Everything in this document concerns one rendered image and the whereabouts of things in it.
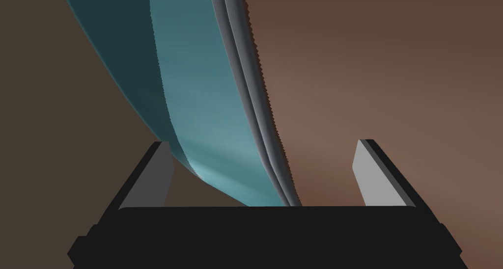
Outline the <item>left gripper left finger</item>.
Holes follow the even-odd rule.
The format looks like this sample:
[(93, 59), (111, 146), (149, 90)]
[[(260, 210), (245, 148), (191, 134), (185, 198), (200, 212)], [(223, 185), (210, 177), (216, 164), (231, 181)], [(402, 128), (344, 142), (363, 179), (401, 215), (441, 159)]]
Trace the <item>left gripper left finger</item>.
[(162, 207), (173, 174), (169, 143), (152, 143), (105, 211), (116, 212), (131, 207)]

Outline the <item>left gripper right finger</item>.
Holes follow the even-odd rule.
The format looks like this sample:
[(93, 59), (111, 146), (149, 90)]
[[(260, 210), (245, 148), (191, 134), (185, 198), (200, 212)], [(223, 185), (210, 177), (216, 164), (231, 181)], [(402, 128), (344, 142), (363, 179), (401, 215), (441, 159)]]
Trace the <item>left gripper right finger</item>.
[(352, 169), (365, 206), (427, 205), (374, 140), (357, 142)]

